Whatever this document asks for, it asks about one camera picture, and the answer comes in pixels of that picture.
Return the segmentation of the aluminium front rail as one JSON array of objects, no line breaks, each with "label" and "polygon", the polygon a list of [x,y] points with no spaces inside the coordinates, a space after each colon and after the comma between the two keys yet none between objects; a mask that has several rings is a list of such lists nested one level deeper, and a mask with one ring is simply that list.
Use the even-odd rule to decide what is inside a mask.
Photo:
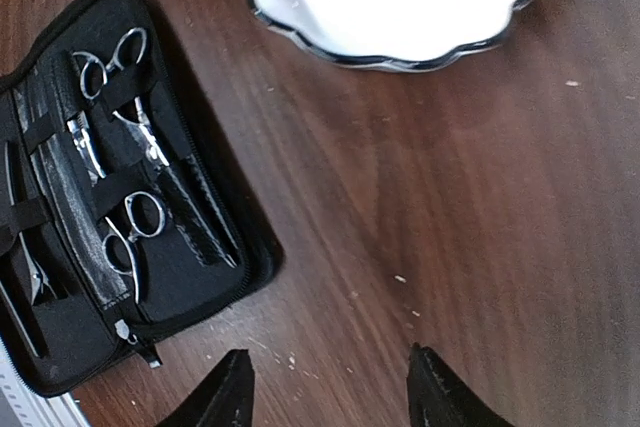
[{"label": "aluminium front rail", "polygon": [[90,423],[70,393],[54,397],[34,393],[1,344],[1,425],[89,427]]}]

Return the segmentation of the black hair clip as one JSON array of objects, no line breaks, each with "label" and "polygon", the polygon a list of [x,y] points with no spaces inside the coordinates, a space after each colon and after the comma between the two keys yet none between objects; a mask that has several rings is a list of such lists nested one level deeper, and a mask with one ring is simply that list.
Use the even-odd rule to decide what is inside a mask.
[{"label": "black hair clip", "polygon": [[[13,148],[10,141],[4,144],[4,165],[6,173],[7,191],[10,206],[18,207],[19,192],[15,182],[13,168]],[[29,228],[21,229],[18,240],[25,256],[26,265],[30,277],[30,304],[35,307],[53,300],[61,300],[67,297],[64,287],[57,281],[51,281],[48,271],[41,265],[35,247],[38,243],[34,236],[28,232]]]}]

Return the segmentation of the black zippered tool case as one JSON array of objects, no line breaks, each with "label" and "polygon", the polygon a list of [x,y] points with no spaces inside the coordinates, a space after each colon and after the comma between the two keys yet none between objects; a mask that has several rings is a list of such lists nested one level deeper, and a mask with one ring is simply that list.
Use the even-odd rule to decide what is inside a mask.
[{"label": "black zippered tool case", "polygon": [[[114,113],[136,119],[140,96],[169,164],[180,166],[236,268],[201,265],[157,186],[159,169]],[[277,240],[224,141],[190,102],[198,90],[147,0],[74,0],[1,79],[1,338],[17,373],[43,397],[73,390],[137,355],[161,363],[159,342],[267,285]],[[13,148],[19,204],[7,191]],[[123,201],[147,190],[162,201],[163,232],[136,243],[142,297],[102,251],[111,218],[129,232]],[[67,297],[33,307],[17,234]]]}]

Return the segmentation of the black comb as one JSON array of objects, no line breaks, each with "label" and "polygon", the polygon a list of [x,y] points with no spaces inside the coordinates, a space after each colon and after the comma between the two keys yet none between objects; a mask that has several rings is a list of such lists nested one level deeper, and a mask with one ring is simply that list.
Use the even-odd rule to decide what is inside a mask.
[{"label": "black comb", "polygon": [[169,206],[176,227],[198,262],[210,266],[221,261],[236,268],[235,259],[222,242],[181,167],[175,164],[160,167],[157,186]]}]

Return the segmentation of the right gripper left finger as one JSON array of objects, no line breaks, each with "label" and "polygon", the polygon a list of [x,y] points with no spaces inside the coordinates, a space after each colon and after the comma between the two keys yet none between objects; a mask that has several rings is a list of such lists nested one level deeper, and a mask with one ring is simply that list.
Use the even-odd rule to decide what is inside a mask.
[{"label": "right gripper left finger", "polygon": [[250,427],[254,391],[249,351],[232,349],[158,426]]}]

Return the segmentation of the silver straight scissors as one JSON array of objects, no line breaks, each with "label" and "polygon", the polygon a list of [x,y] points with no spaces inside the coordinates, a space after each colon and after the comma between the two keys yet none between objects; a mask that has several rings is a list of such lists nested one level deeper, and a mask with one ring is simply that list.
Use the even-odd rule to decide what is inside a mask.
[{"label": "silver straight scissors", "polygon": [[[141,146],[152,167],[167,167],[168,159],[153,132],[140,96],[134,98],[134,108],[135,120],[118,112],[114,115],[124,123],[134,140]],[[136,243],[142,238],[159,236],[166,225],[167,212],[161,199],[147,190],[136,190],[128,194],[123,205],[130,224],[129,232],[123,233],[111,218],[105,217],[109,232],[102,241],[102,251],[112,270],[131,278],[134,302],[139,304],[142,297],[142,274]]]}]

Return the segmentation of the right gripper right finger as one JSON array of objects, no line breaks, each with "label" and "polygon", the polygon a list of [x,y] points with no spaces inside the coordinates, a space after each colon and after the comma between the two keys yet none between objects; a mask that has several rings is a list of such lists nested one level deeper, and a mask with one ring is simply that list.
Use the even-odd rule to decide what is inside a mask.
[{"label": "right gripper right finger", "polygon": [[410,425],[473,427],[512,424],[494,412],[430,347],[414,343],[409,355]]}]

